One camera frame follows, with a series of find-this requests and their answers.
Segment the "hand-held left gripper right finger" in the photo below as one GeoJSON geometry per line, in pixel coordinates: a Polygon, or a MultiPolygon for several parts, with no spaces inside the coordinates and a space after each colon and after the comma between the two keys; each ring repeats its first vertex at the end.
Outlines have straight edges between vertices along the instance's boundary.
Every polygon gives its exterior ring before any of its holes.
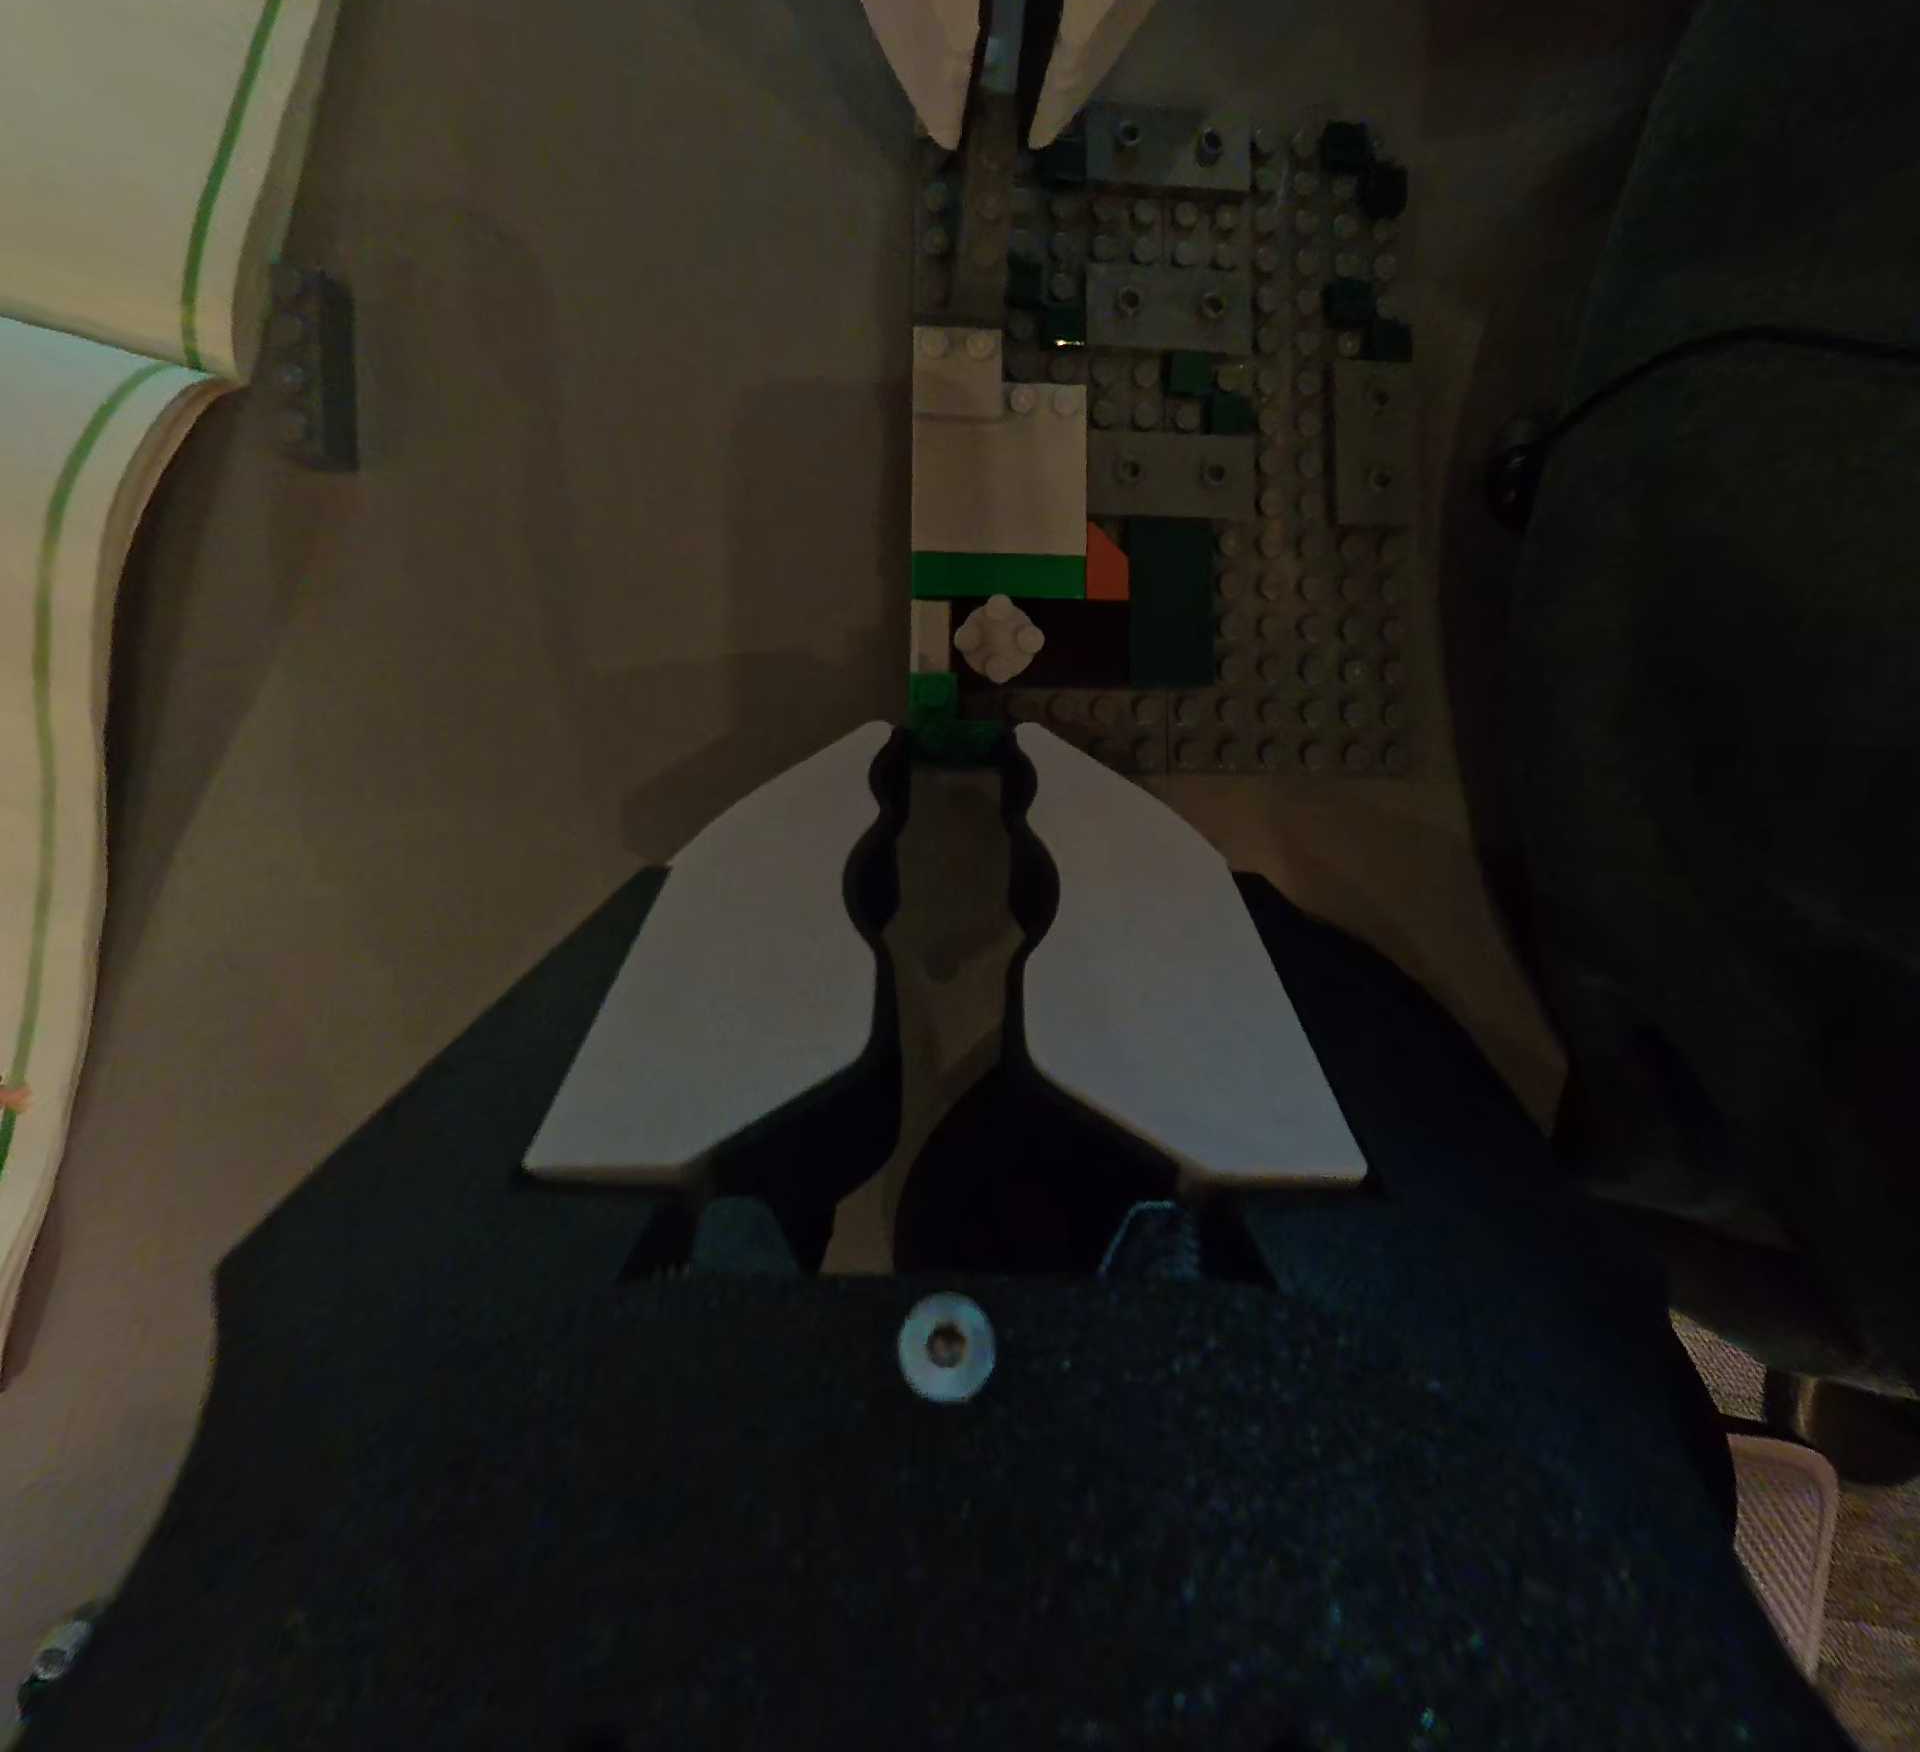
{"type": "Polygon", "coordinates": [[[900,1193],[901,1270],[1199,1270],[1212,1211],[1370,1164],[1225,859],[1035,724],[1001,764],[1020,931],[999,1054],[900,1193]]]}

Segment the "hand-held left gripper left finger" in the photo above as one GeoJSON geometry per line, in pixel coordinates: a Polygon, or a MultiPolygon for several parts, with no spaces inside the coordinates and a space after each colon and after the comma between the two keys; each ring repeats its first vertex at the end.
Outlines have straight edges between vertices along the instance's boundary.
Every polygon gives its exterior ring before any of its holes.
{"type": "Polygon", "coordinates": [[[858,726],[675,853],[523,1157],[535,1179],[756,1201],[822,1268],[900,1143],[885,931],[909,765],[906,730],[858,726]]]}

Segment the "small green brick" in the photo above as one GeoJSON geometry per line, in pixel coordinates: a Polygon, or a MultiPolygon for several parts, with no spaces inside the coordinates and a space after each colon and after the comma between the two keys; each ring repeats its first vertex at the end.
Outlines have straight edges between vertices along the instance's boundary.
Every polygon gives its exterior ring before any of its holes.
{"type": "Polygon", "coordinates": [[[961,680],[952,670],[908,675],[906,730],[917,760],[950,765],[985,764],[1007,737],[1004,722],[965,711],[961,680]]]}

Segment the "grey studded baseplate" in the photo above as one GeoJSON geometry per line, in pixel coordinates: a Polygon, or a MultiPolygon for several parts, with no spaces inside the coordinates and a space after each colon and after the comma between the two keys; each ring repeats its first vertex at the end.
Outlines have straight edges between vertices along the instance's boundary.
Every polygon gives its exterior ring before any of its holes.
{"type": "MultiPolygon", "coordinates": [[[[1017,191],[1031,157],[1008,101],[983,101],[955,150],[915,140],[915,324],[1003,335],[1017,191]]],[[[1214,679],[1152,690],[961,683],[974,717],[1035,724],[1134,773],[1403,773],[1412,711],[1419,520],[1343,525],[1331,514],[1331,373],[1319,428],[1258,443],[1258,516],[1212,523],[1214,679]]],[[[908,510],[908,580],[909,580],[908,510]]],[[[908,593],[908,675],[952,670],[950,608],[908,593]]]]}

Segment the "grey two-stud flat plate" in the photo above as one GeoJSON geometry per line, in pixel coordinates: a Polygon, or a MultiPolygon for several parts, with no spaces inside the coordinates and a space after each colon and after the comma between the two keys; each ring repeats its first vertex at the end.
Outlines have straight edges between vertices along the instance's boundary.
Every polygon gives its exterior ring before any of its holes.
{"type": "Polygon", "coordinates": [[[1086,180],[1098,190],[1244,198],[1253,124],[1244,112],[1090,102],[1083,115],[1086,180]]]}
{"type": "Polygon", "coordinates": [[[1419,520],[1419,420],[1412,364],[1331,366],[1331,514],[1343,525],[1409,529],[1419,520]]]}
{"type": "Polygon", "coordinates": [[[1253,435],[1093,428],[1086,443],[1088,516],[1258,516],[1253,435]]]}
{"type": "Polygon", "coordinates": [[[1083,304],[1093,349],[1212,357],[1255,349],[1253,284],[1244,272],[1090,261],[1083,304]]]}

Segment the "dark green small bricks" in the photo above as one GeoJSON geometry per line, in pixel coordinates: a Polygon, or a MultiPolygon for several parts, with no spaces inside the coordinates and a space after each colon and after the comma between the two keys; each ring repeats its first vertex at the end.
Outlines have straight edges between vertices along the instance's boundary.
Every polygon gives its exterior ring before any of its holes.
{"type": "Polygon", "coordinates": [[[1097,428],[1265,435],[1319,428],[1339,358],[1407,362],[1391,291],[1409,204],[1406,165],[1363,123],[1300,133],[1253,120],[1253,191],[1196,198],[1086,180],[1083,115],[1020,179],[1003,358],[1011,378],[1079,382],[1097,428]],[[1090,261],[1244,272],[1255,349],[1104,351],[1086,344],[1090,261]]]}

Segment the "black flat plate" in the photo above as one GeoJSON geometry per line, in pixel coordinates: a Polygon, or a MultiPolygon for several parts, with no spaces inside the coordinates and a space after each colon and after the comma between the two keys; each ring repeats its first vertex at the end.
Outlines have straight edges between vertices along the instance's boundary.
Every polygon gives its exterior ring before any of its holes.
{"type": "MultiPolygon", "coordinates": [[[[950,652],[961,683],[993,686],[965,668],[952,650],[952,629],[982,598],[952,605],[950,652]]],[[[1110,688],[1129,683],[1129,605],[1086,601],[1020,601],[1047,635],[1045,650],[1018,679],[1020,688],[1110,688]]]]}

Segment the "dark green flat plate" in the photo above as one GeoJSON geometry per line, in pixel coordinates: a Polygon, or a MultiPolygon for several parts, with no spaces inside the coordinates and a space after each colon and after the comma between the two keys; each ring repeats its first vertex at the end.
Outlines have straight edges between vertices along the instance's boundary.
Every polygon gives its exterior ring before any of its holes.
{"type": "Polygon", "coordinates": [[[1126,551],[1129,683],[1212,683],[1212,523],[1198,516],[1135,516],[1126,527],[1126,551]]]}

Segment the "white round stud piece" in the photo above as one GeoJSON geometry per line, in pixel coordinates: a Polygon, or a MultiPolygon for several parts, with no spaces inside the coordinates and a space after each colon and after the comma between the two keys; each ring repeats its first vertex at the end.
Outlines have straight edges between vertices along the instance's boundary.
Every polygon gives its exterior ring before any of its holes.
{"type": "Polygon", "coordinates": [[[1045,650],[1043,627],[1008,594],[990,594],[952,629],[961,665],[995,686],[1013,683],[1045,650]]]}

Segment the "bright green flat plate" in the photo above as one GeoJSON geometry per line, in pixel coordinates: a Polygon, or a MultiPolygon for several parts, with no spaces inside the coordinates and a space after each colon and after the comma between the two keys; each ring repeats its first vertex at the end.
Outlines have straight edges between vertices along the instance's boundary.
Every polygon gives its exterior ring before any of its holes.
{"type": "Polygon", "coordinates": [[[1059,553],[963,553],[917,550],[909,557],[909,593],[917,601],[1008,597],[1085,601],[1086,559],[1059,553]]]}

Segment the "white brick block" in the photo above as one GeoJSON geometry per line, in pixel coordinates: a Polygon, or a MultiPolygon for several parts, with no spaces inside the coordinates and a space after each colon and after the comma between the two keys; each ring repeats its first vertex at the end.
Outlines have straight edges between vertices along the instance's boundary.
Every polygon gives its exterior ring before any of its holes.
{"type": "Polygon", "coordinates": [[[909,401],[912,551],[1085,553],[1083,385],[1008,378],[996,329],[915,324],[909,401]]]}

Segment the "loose dark grey brick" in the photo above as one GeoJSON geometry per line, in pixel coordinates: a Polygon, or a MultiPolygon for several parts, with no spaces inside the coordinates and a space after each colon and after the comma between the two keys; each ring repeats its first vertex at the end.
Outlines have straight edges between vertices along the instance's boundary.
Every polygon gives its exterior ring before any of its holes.
{"type": "Polygon", "coordinates": [[[302,470],[354,473],[361,451],[353,295],[339,278],[287,260],[270,269],[270,294],[256,386],[273,443],[302,470]]]}

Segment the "building instruction booklet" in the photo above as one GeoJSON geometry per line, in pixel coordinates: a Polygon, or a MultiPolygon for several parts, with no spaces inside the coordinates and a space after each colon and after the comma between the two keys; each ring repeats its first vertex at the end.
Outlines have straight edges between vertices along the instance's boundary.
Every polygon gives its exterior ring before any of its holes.
{"type": "Polygon", "coordinates": [[[50,1211],[108,892],[117,594],[242,390],[341,0],[1,0],[1,1333],[50,1211]]]}

